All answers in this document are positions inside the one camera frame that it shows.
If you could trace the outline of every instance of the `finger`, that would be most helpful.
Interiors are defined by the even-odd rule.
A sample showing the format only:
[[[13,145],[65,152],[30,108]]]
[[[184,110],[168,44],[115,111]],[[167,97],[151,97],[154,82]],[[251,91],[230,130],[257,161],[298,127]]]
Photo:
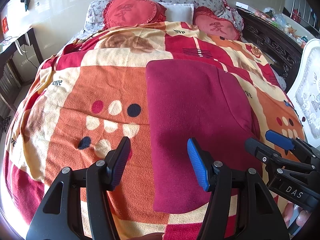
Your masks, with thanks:
[[[290,224],[290,220],[288,220],[287,222],[285,221],[285,225],[287,226],[287,228],[289,227]]]
[[[130,238],[128,240],[162,240],[164,233],[151,233],[140,237]]]
[[[293,207],[293,212],[295,212],[296,210],[298,211],[298,213],[300,213],[303,210],[303,208],[295,204]]]
[[[307,211],[307,210],[302,210],[297,219],[296,219],[296,223],[299,227],[302,227],[304,225],[304,223],[308,220],[308,218],[310,217],[311,212]]]
[[[285,208],[284,208],[284,211],[282,213],[282,217],[284,219],[284,222],[289,222],[292,215],[293,215],[293,206],[294,204],[293,203],[288,203]]]

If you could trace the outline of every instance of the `white chair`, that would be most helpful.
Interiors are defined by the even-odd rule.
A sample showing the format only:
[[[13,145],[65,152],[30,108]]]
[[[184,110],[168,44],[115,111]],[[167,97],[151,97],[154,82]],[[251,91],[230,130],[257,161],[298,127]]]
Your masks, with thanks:
[[[296,80],[288,92],[306,139],[313,147],[320,145],[320,40],[306,44]]]

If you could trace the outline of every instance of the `cable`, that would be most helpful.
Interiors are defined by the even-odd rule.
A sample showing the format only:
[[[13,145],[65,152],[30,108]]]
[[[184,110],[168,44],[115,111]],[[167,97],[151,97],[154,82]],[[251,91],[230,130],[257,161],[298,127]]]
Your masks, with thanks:
[[[14,39],[14,38],[19,38],[19,37],[18,37],[18,36],[16,36],[16,37],[8,36],[8,37],[6,37],[6,38],[4,39],[4,41],[9,41],[9,40],[12,40],[12,39]]]
[[[24,51],[25,51],[25,54],[26,54],[26,58],[27,58],[27,60],[36,68],[36,69],[38,69],[29,59],[28,59],[28,56],[27,56],[27,51],[26,51],[26,45],[25,44],[23,44],[23,46],[24,46]]]

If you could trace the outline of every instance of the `maroon towel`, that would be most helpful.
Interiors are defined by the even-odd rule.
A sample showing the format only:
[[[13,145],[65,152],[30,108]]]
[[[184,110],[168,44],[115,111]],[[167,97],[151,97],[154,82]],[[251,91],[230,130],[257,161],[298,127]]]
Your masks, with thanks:
[[[146,80],[155,211],[186,213],[209,201],[188,157],[190,137],[230,168],[262,174],[244,150],[247,138],[260,137],[258,120],[232,74],[199,61],[157,60],[147,64]]]

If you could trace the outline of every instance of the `blue gripper pad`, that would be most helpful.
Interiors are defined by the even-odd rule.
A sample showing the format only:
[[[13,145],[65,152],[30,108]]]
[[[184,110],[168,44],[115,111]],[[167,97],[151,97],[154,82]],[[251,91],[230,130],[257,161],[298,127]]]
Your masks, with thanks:
[[[195,171],[199,185],[207,192],[210,187],[208,180],[208,170],[204,164],[205,157],[202,150],[197,145],[198,143],[194,138],[190,138],[187,142],[187,150],[193,170]]]
[[[278,145],[279,147],[281,147],[282,149],[289,151],[289,150],[293,150],[294,149],[294,145],[291,141],[290,138],[277,133],[273,130],[269,130],[266,132],[266,139],[269,142],[272,142],[275,145]]]
[[[127,164],[129,153],[131,150],[131,143],[128,137],[123,137],[115,150],[112,159],[108,163],[107,169],[111,169],[110,185],[115,188],[119,185],[122,174]]]

